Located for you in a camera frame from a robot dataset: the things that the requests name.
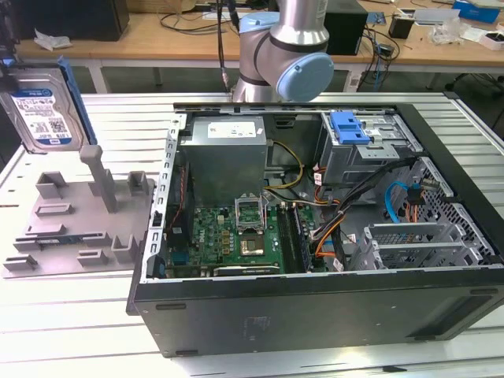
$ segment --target blue cable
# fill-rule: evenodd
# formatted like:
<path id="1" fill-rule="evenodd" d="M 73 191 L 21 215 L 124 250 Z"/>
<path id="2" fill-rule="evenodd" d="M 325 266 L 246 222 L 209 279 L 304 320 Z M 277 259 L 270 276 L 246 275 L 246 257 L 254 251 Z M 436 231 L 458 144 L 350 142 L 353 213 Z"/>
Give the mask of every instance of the blue cable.
<path id="1" fill-rule="evenodd" d="M 390 187 L 387 188 L 385 191 L 385 207 L 387 208 L 388 214 L 391 216 L 391 219 L 394 223 L 400 223 L 399 218 L 397 218 L 397 215 L 395 214 L 394 207 L 392 206 L 392 189 L 394 189 L 395 186 L 399 186 L 405 191 L 408 190 L 408 185 L 405 183 L 402 183 L 400 181 L 394 181 Z"/>

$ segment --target sticker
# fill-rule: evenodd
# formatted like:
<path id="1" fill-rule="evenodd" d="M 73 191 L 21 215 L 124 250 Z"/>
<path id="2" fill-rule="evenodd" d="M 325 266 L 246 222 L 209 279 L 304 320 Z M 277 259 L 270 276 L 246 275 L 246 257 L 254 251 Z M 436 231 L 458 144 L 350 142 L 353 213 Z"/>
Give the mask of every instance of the sticker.
<path id="1" fill-rule="evenodd" d="M 357 244 L 357 236 L 355 234 L 349 234 L 346 237 L 348 240 L 343 240 L 343 244 Z"/>
<path id="2" fill-rule="evenodd" d="M 336 269 L 336 271 L 338 272 L 342 272 L 345 269 L 343 267 L 343 264 L 339 262 L 337 258 L 335 258 L 334 261 L 332 262 L 332 266 L 334 266 L 334 269 Z"/>
<path id="3" fill-rule="evenodd" d="M 59 244 L 58 239 L 37 240 L 38 244 Z"/>
<path id="4" fill-rule="evenodd" d="M 313 179 L 315 180 L 315 185 L 318 187 L 322 186 L 322 173 L 314 173 Z"/>
<path id="5" fill-rule="evenodd" d="M 328 10 L 328 0 L 318 0 L 317 7 L 317 18 L 325 17 L 325 13 Z"/>
<path id="6" fill-rule="evenodd" d="M 56 98 L 50 89 L 22 89 L 10 97 L 34 140 L 47 146 L 72 141 L 65 118 L 54 110 Z"/>
<path id="7" fill-rule="evenodd" d="M 209 138 L 255 138 L 254 122 L 211 122 Z"/>

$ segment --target blue drive bay latch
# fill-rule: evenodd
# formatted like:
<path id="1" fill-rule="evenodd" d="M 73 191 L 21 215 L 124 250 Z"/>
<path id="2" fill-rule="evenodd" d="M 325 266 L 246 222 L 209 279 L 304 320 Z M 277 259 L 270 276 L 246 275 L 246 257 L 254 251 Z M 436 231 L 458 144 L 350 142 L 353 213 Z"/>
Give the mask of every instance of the blue drive bay latch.
<path id="1" fill-rule="evenodd" d="M 331 112 L 331 125 L 340 144 L 370 144 L 362 131 L 362 123 L 352 112 Z"/>

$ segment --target table leg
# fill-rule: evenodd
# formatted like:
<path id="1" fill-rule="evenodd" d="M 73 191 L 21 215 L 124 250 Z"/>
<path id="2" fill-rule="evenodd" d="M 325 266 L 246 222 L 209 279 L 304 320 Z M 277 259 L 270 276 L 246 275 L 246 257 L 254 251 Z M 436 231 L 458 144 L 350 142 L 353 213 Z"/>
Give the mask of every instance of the table leg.
<path id="1" fill-rule="evenodd" d="M 96 93 L 110 93 L 109 84 L 106 78 L 103 76 L 102 64 L 100 60 L 91 60 L 91 63 L 87 67 L 89 73 L 91 74 L 91 79 L 93 80 L 94 88 Z"/>
<path id="2" fill-rule="evenodd" d="M 154 67 L 152 69 L 152 72 L 154 74 L 154 83 L 156 84 L 156 87 L 160 87 L 163 85 L 163 76 L 161 74 L 161 69 L 159 67 Z"/>
<path id="3" fill-rule="evenodd" d="M 426 89 L 431 90 L 434 88 L 435 84 L 438 82 L 440 73 L 433 73 L 431 76 L 431 79 L 428 81 L 428 84 L 425 86 Z"/>
<path id="4" fill-rule="evenodd" d="M 362 73 L 363 71 L 361 69 L 348 71 L 343 92 L 357 92 L 359 83 L 361 82 Z"/>

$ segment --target metal table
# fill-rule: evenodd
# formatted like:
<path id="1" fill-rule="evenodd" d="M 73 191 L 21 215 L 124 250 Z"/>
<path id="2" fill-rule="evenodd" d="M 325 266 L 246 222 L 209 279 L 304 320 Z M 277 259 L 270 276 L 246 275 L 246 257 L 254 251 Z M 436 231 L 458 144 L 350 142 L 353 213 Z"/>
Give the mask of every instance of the metal table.
<path id="1" fill-rule="evenodd" d="M 156 177 L 174 102 L 225 102 L 225 94 L 84 96 L 104 166 L 115 177 Z M 413 103 L 504 216 L 504 145 L 460 100 L 443 94 L 323 94 L 316 101 Z M 77 153 L 28 155 L 21 148 L 0 174 L 0 260 L 25 226 L 42 171 L 89 180 Z M 504 308 L 449 342 L 360 346 L 164 359 L 140 317 L 124 312 L 132 272 L 0 280 L 0 375 L 478 377 L 504 374 Z M 328 330 L 344 324 L 328 322 Z M 384 366 L 407 369 L 384 372 Z"/>

